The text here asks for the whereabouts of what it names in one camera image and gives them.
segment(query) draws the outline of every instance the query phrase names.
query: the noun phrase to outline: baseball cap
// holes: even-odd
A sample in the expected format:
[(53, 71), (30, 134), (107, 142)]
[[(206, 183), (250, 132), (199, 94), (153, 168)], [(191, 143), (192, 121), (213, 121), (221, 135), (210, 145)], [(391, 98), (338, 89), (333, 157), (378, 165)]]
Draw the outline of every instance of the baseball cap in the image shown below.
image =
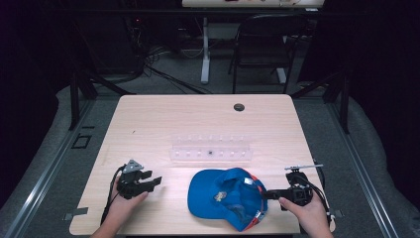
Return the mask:
[(204, 170), (191, 180), (188, 209), (200, 218), (225, 219), (238, 231), (260, 223), (267, 211), (263, 183), (241, 168)]

